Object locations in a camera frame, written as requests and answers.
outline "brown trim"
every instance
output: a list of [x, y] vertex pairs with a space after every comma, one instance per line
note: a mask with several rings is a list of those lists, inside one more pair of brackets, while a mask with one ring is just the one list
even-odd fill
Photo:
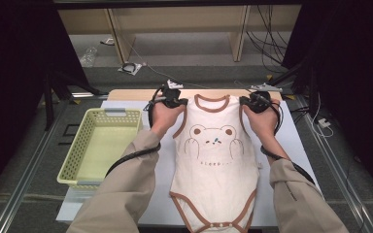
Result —
[[[242, 220], [242, 218], [245, 216], [245, 214], [247, 213], [247, 211], [248, 211], [248, 208], [250, 207], [250, 205], [251, 205], [251, 203], [254, 201], [254, 199], [255, 199], [255, 195], [256, 195], [256, 189], [251, 193], [251, 195], [250, 195], [250, 197], [248, 198], [248, 200], [247, 200], [247, 202], [245, 203], [245, 206], [244, 206], [244, 208], [243, 208], [243, 210], [242, 210], [242, 212], [241, 212], [241, 214], [239, 215], [239, 216], [237, 216], [237, 218], [235, 218], [233, 221], [232, 221], [232, 223], [234, 223], [234, 225], [238, 225], [239, 226], [239, 222]], [[245, 231], [244, 230], [244, 228], [242, 228], [241, 226], [240, 226], [240, 228], [241, 229], [238, 229], [239, 231], [241, 231], [241, 232], [247, 232], [247, 231]]]
[[186, 126], [187, 124], [187, 108], [184, 110], [184, 118], [183, 118], [183, 123], [181, 124], [180, 128], [177, 130], [177, 132], [175, 132], [174, 135], [172, 135], [172, 138], [176, 138], [178, 137], [178, 135], [181, 134], [181, 132], [183, 131], [184, 127]]
[[187, 217], [186, 217], [186, 215], [184, 214], [183, 209], [181, 208], [180, 203], [177, 201], [177, 198], [176, 198], [175, 196], [171, 196], [171, 199], [172, 199], [172, 201], [174, 202], [175, 207], [177, 207], [177, 210], [178, 210], [178, 212], [180, 213], [181, 218], [183, 219], [184, 223], [186, 224], [186, 228], [187, 228], [190, 232], [193, 232], [193, 231], [192, 231], [192, 228], [190, 227], [189, 221], [187, 221]]
[[245, 227], [240, 226], [239, 222], [242, 220], [242, 218], [244, 218], [245, 214], [249, 210], [249, 207], [250, 207], [251, 203], [254, 201], [255, 196], [256, 196], [256, 189], [250, 194], [250, 197], [248, 198], [247, 202], [245, 203], [245, 206], [244, 206], [241, 214], [239, 216], [237, 216], [232, 222], [215, 222], [215, 223], [211, 223], [207, 219], [205, 219], [205, 217], [202, 216], [198, 212], [198, 210], [195, 208], [195, 206], [192, 204], [192, 202], [186, 196], [184, 196], [180, 193], [172, 192], [172, 191], [170, 191], [169, 194], [171, 195], [172, 201], [175, 203], [175, 206], [177, 207], [177, 210], [180, 213], [181, 218], [183, 219], [184, 223], [186, 224], [187, 229], [190, 232], [194, 232], [194, 231], [192, 231], [192, 228], [191, 228], [189, 222], [187, 221], [187, 216], [185, 215], [184, 210], [182, 209], [182, 207], [181, 207], [179, 201], [177, 200], [177, 198], [184, 200], [189, 205], [189, 207], [192, 209], [192, 211], [195, 213], [196, 217], [203, 223], [203, 226], [195, 231], [196, 233], [202, 232], [202, 231], [204, 231], [206, 229], [209, 229], [211, 227], [226, 227], [226, 226], [231, 226], [231, 225], [233, 227], [235, 227], [235, 229], [237, 229], [239, 232], [246, 233], [246, 232], [248, 232], [248, 230], [251, 227], [251, 222], [253, 221], [253, 216], [254, 216], [254, 209], [251, 210], [250, 217], [249, 217]]
[[[198, 219], [205, 225], [205, 226], [209, 226], [210, 224], [211, 224], [211, 222], [209, 222], [207, 219], [205, 219], [205, 217], [204, 216], [202, 216], [199, 212], [198, 212], [198, 210], [196, 209], [196, 207], [192, 204], [192, 202], [189, 200], [189, 198], [187, 198], [186, 196], [184, 196], [184, 195], [182, 195], [182, 194], [180, 194], [180, 193], [176, 193], [176, 192], [172, 192], [172, 191], [170, 191], [169, 192], [169, 194], [171, 195], [171, 197], [173, 198], [173, 200], [174, 200], [174, 197], [175, 198], [180, 198], [180, 199], [182, 199], [182, 200], [184, 200], [188, 205], [189, 205], [189, 207], [192, 209], [192, 211], [195, 213], [195, 215], [196, 215], [196, 217], [198, 217]], [[175, 203], [175, 205], [177, 206], [177, 209], [178, 209], [178, 211], [181, 213], [181, 217], [184, 219], [185, 218], [185, 220], [184, 220], [184, 222], [186, 223], [186, 224], [189, 224], [189, 222], [187, 221], [187, 217], [185, 216], [185, 214], [184, 214], [184, 211], [182, 210], [182, 208], [181, 208], [181, 205], [180, 205], [180, 203], [175, 199], [174, 200], [176, 203]]]
[[[195, 101], [195, 104], [196, 104], [196, 107], [198, 107], [198, 109], [201, 109], [205, 112], [208, 112], [208, 113], [218, 113], [218, 112], [221, 112], [222, 110], [224, 110], [228, 104], [229, 104], [229, 95], [224, 95], [223, 97], [221, 98], [217, 98], [217, 99], [210, 99], [210, 98], [207, 98], [205, 96], [202, 96], [200, 94], [196, 94], [194, 97], [194, 101]], [[208, 102], [219, 102], [219, 101], [222, 101], [224, 100], [225, 103], [220, 107], [220, 108], [217, 108], [217, 109], [209, 109], [209, 108], [206, 108], [202, 105], [199, 104], [199, 99], [202, 99], [202, 100], [205, 100], [205, 101], [208, 101]]]
[[244, 112], [244, 110], [242, 109], [242, 105], [240, 105], [239, 106], [239, 122], [240, 122], [240, 124], [241, 124], [241, 127], [242, 127], [242, 129], [244, 130], [244, 132], [247, 134], [247, 135], [249, 135], [248, 134], [248, 132], [247, 132], [247, 130], [245, 130], [245, 127], [244, 127], [244, 121], [242, 120], [242, 117], [243, 117], [243, 113]]
[[248, 232], [251, 227], [251, 222], [253, 222], [254, 210], [251, 212], [250, 218], [248, 218], [247, 225], [245, 226], [244, 232]]

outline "white table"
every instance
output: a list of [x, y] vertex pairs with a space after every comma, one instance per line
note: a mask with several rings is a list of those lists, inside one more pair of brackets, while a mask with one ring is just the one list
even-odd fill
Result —
[[[104, 101], [102, 108], [139, 108], [143, 109], [147, 105], [147, 101]], [[282, 101], [281, 107], [284, 110], [284, 122], [277, 133], [277, 139], [291, 157], [292, 161], [307, 171], [316, 184], [318, 184], [311, 164], [301, 144], [301, 140], [293, 124], [287, 103]], [[159, 152], [160, 157], [156, 165], [156, 187], [153, 193], [151, 202], [139, 220], [139, 225], [147, 226], [184, 226], [179, 212], [177, 211], [172, 199], [169, 196], [169, 190], [173, 175], [175, 173], [175, 143], [172, 135], [181, 125], [183, 116], [180, 115], [176, 124], [168, 130], [166, 136], [162, 139], [162, 148]], [[148, 115], [143, 113], [142, 118], [144, 129], [148, 129]], [[248, 119], [244, 115], [244, 125], [247, 132], [252, 132]], [[252, 228], [263, 228], [269, 226], [277, 226], [273, 207], [273, 189], [269, 185], [270, 167], [266, 156], [259, 150], [261, 144], [255, 134], [251, 135], [253, 140], [256, 159], [262, 166], [259, 169], [260, 177], [257, 186], [257, 195], [255, 198], [254, 217], [251, 224]], [[70, 223], [85, 199], [93, 195], [93, 190], [81, 190], [69, 188], [66, 193], [65, 200], [62, 203], [61, 209], [56, 220]]]

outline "white baby onesie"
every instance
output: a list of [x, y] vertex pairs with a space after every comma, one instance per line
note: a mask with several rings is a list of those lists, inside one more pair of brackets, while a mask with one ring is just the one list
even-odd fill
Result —
[[247, 232], [259, 171], [239, 98], [188, 99], [170, 195], [191, 232]]

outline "yellow basket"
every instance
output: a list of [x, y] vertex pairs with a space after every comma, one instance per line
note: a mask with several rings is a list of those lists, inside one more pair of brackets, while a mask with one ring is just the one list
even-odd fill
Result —
[[87, 110], [57, 181], [74, 188], [97, 188], [141, 128], [141, 110]]

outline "sleeve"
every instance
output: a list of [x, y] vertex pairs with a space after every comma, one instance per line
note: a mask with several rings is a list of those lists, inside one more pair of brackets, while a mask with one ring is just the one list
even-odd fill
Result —
[[[158, 143], [155, 134], [142, 130], [124, 154], [151, 149]], [[67, 232], [138, 232], [137, 222], [153, 195], [157, 160], [158, 154], [153, 152], [120, 164], [83, 203]]]
[[272, 163], [270, 184], [280, 232], [348, 232], [320, 191], [286, 159]]

